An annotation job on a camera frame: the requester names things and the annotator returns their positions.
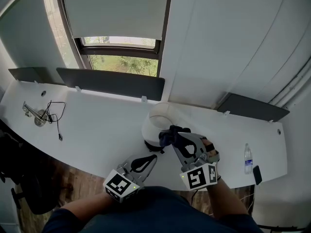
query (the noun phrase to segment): shirt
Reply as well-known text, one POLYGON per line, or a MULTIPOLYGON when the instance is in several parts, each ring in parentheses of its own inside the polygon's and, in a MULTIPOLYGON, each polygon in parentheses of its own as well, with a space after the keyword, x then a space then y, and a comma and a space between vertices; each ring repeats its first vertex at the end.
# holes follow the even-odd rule
POLYGON ((145 187, 105 215, 84 225, 72 212, 56 210, 43 233, 262 233, 250 215, 226 215, 217 220, 173 191, 145 187))

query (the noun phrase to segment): water bottle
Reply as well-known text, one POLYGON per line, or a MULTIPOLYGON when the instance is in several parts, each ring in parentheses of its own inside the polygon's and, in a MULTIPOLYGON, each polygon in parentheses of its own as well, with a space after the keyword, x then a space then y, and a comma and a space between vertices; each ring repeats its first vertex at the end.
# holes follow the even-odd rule
POLYGON ((245 144, 244 157, 245 157, 245 169, 244 169, 245 174, 251 174, 253 171, 253 155, 248 143, 245 144))

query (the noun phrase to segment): smartphone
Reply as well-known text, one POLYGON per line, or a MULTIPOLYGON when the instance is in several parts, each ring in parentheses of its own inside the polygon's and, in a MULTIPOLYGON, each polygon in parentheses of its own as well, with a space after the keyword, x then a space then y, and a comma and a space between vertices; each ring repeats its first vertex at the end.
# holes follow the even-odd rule
POLYGON ((261 177, 259 166, 255 166, 253 168, 253 173, 254 173, 256 185, 259 185, 262 182, 262 177, 261 177))

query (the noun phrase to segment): forearm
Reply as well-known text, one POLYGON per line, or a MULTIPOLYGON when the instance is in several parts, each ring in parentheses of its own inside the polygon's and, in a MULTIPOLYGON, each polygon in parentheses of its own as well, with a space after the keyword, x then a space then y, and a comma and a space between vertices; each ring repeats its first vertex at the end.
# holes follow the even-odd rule
POLYGON ((76 200, 62 208, 71 211, 82 222, 87 223, 97 214, 106 213, 114 200, 106 193, 100 193, 89 198, 76 200))
POLYGON ((244 204, 222 179, 219 179, 216 185, 208 186, 207 190, 215 218, 232 214, 248 214, 244 204))

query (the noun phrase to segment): white desk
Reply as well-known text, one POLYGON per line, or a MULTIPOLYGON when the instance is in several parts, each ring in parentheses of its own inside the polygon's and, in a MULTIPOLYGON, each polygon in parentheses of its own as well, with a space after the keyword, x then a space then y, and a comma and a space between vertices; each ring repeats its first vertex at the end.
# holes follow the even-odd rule
MULTIPOLYGON (((107 94, 82 91, 61 85, 12 81, 0 103, 1 119, 18 135, 46 154, 83 171, 107 177, 111 169, 132 154, 150 153, 145 147, 141 126, 152 107, 138 99, 110 98, 107 94), (35 126, 34 117, 22 111, 24 101, 32 108, 45 109, 50 100, 67 103, 59 127, 56 123, 35 126)), ((205 135, 220 152, 219 173, 229 187, 255 183, 244 174, 244 148, 252 149, 254 165, 259 165, 263 181, 287 173, 286 146, 281 123, 235 115, 223 116, 214 110, 175 104, 182 114, 182 127, 205 135)), ((52 105, 60 114, 62 105, 52 105)), ((145 185, 161 185, 186 190, 179 178, 181 164, 171 146, 157 154, 158 161, 145 185)))

